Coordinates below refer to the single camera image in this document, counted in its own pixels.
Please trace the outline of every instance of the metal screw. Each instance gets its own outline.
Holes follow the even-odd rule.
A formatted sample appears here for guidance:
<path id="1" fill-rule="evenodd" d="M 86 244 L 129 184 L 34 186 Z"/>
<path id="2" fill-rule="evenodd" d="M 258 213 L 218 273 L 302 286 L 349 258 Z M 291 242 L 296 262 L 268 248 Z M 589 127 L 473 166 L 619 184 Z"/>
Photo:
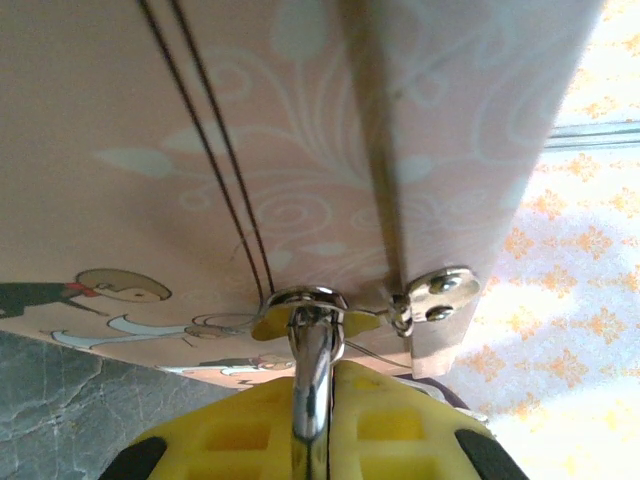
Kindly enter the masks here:
<path id="1" fill-rule="evenodd" d="M 462 283 L 462 277 L 460 275 L 442 275 L 431 280 L 429 286 L 429 293 L 435 295 L 453 290 Z"/>
<path id="2" fill-rule="evenodd" d="M 439 322 L 453 313 L 452 307 L 433 307 L 427 312 L 427 322 Z"/>

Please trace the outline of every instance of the white cartoon arm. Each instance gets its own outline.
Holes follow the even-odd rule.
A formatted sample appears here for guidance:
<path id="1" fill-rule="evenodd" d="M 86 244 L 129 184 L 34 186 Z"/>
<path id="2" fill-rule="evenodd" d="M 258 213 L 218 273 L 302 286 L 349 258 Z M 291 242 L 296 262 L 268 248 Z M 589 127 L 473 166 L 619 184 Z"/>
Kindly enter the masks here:
<path id="1" fill-rule="evenodd" d="M 266 368 L 252 367 L 247 365 L 246 367 L 226 367 L 220 370 L 220 373 L 227 377 L 234 377 L 238 373 L 252 373 L 252 372 L 269 372 Z"/>
<path id="2" fill-rule="evenodd" d="M 105 343 L 135 342 L 138 340 L 150 340 L 156 337 L 151 335 L 131 335 L 127 337 L 110 338 L 76 337 L 74 335 L 67 335 L 66 330 L 59 330 L 57 332 L 51 332 L 51 338 L 69 347 L 91 349 L 96 345 L 103 345 Z"/>
<path id="3" fill-rule="evenodd" d="M 140 325 L 129 321 L 126 315 L 112 318 L 107 325 L 114 330 L 132 335 L 149 335 L 153 337 L 165 337 L 169 335 L 180 335 L 184 333 L 185 328 L 190 325 L 181 325 L 178 327 L 154 327 L 152 325 Z"/>
<path id="4" fill-rule="evenodd" d="M 216 367 L 157 367 L 163 372 L 177 373 L 183 375 L 185 372 L 197 372 L 198 370 L 220 370 Z"/>

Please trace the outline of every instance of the black rubber pad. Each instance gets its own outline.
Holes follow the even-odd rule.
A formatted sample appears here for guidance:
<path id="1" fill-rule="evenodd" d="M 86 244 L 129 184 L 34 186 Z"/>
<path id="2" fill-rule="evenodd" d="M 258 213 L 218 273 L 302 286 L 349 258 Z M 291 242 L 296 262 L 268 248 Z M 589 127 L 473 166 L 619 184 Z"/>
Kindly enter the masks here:
<path id="1" fill-rule="evenodd" d="M 98 480 L 147 480 L 167 450 L 167 442 L 151 437 L 121 451 Z"/>
<path id="2" fill-rule="evenodd" d="M 482 480 L 529 480 L 498 442 L 473 430 L 458 430 L 456 438 Z"/>

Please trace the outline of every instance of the metal pole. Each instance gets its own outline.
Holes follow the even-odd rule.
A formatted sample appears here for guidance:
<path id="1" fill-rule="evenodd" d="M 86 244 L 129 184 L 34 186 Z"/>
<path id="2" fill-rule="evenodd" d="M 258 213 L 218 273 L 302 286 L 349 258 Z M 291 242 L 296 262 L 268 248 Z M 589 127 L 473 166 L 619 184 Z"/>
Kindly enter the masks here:
<path id="1" fill-rule="evenodd" d="M 329 478 L 329 424 L 333 361 L 343 348 L 339 310 L 301 306 L 289 319 L 289 341 L 296 357 L 291 437 L 292 478 Z"/>

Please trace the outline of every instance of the metal rod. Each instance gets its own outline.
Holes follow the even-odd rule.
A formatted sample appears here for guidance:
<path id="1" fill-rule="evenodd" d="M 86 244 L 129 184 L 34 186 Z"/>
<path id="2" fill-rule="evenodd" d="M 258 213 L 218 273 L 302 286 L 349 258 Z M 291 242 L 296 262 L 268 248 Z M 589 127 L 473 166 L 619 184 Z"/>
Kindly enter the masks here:
<path id="1" fill-rule="evenodd" d="M 556 127 L 545 143 L 545 151 L 637 147 L 640 122 L 600 123 Z"/>
<path id="2" fill-rule="evenodd" d="M 289 320 L 289 341 L 296 357 L 291 436 L 292 478 L 329 478 L 329 424 L 336 330 L 342 312 L 319 306 L 296 308 Z"/>

